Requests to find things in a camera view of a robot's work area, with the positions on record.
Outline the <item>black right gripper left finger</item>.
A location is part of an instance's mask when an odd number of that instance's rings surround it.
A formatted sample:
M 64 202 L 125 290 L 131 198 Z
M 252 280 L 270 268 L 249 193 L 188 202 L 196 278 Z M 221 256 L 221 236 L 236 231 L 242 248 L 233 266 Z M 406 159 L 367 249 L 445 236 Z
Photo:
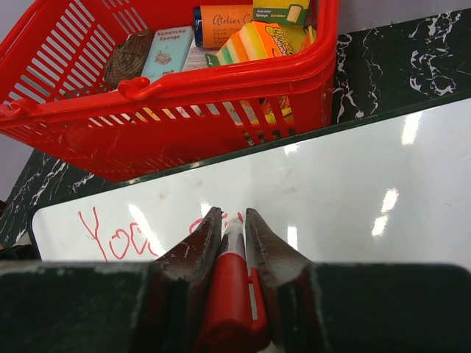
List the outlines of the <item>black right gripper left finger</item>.
M 46 263 L 1 251 L 3 352 L 191 352 L 222 236 L 222 211 L 160 259 Z

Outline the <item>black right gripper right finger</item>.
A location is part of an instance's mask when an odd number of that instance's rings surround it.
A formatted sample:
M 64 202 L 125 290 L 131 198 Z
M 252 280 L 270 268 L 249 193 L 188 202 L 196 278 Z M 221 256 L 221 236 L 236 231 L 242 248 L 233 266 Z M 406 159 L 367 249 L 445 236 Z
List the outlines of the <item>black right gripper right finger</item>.
M 285 352 L 468 352 L 470 273 L 457 265 L 321 263 L 246 211 L 268 318 Z

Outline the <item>red whiteboard marker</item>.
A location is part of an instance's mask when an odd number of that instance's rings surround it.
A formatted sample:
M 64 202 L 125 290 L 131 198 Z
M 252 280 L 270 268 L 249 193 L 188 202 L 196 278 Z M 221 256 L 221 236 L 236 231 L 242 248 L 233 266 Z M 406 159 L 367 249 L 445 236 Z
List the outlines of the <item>red whiteboard marker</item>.
M 260 352 L 270 342 L 256 268 L 247 268 L 241 215 L 225 223 L 194 352 Z

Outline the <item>white whiteboard with dark frame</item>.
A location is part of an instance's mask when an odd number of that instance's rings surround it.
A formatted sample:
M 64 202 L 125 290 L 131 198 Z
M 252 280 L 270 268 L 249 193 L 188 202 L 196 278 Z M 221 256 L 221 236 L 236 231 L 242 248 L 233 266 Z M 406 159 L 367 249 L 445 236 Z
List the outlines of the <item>white whiteboard with dark frame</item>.
M 308 259 L 470 267 L 470 93 L 454 93 L 52 202 L 42 260 L 151 260 L 210 208 L 257 210 Z

